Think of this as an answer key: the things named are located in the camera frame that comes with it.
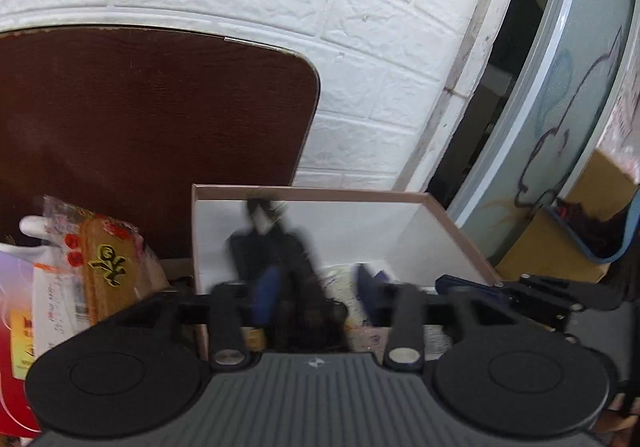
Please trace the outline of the black marker pen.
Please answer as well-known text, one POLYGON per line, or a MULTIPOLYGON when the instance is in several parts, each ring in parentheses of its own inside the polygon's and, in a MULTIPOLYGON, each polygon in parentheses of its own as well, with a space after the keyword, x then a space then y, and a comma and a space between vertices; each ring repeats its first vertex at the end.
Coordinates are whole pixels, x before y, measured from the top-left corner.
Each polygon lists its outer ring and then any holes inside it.
POLYGON ((250 228, 232 233, 228 249, 248 285, 250 325, 264 331, 273 352, 315 354, 349 350, 348 309, 323 288, 302 236, 286 228, 276 200, 245 201, 250 228))

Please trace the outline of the floral white insole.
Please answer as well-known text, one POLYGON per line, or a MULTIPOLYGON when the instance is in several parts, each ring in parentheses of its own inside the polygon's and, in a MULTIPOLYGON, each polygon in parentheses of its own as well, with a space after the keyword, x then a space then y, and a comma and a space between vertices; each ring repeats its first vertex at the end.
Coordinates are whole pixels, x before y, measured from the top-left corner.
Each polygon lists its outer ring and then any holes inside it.
POLYGON ((359 264, 334 265, 320 276, 326 294, 343 303, 348 311, 344 330, 350 349, 356 353, 371 353, 382 361, 388 328, 377 328, 370 323, 363 303, 357 295, 359 264))

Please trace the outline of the brown cardboard box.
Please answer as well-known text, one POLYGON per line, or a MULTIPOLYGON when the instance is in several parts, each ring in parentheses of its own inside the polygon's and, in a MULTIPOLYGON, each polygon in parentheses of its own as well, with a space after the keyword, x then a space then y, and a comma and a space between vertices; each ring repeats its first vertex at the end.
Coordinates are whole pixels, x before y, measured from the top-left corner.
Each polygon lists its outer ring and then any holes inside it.
MULTIPOLYGON (((321 276, 334 265, 363 264, 392 283, 425 288, 442 275, 492 285, 497 275, 445 210, 428 194, 196 185, 192 189, 192 249, 198 292, 242 282, 227 239, 250 223, 245 201, 276 200, 283 222, 297 231, 321 276)), ((254 363, 267 349, 264 331, 243 328, 254 363)))

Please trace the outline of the red snack packet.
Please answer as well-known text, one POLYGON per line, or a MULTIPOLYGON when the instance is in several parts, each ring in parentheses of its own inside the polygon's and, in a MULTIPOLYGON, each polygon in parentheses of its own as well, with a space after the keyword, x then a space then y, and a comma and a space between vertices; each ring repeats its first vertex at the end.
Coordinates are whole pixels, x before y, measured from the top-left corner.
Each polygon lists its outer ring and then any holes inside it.
POLYGON ((46 196, 47 237, 62 268, 80 280, 94 325, 168 287, 163 267, 137 227, 46 196))

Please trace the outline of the white barcode packet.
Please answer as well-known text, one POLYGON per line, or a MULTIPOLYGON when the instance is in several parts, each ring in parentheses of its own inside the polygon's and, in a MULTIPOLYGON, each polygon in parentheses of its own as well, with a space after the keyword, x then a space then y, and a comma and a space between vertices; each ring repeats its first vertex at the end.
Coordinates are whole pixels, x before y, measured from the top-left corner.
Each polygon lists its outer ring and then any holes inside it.
POLYGON ((84 285, 75 274, 56 273, 34 265, 32 327, 35 357, 91 326, 84 285))

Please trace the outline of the dark brown chair back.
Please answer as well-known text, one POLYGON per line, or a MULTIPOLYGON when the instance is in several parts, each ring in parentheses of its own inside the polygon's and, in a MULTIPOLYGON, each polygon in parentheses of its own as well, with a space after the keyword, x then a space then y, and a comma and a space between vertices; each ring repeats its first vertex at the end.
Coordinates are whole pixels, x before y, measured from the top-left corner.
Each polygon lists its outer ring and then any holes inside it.
POLYGON ((296 52, 141 26, 1 37, 1 236, 46 196, 191 253, 191 190, 290 185, 320 94, 296 52))

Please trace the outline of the red cigarette box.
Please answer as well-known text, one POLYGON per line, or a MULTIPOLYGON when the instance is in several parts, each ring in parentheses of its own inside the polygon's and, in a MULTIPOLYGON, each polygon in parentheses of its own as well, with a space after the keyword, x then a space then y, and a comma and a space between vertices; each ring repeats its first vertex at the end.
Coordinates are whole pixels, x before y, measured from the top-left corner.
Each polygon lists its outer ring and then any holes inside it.
POLYGON ((25 379, 35 360, 32 264, 1 254, 1 434, 34 438, 40 428, 26 399, 25 379))

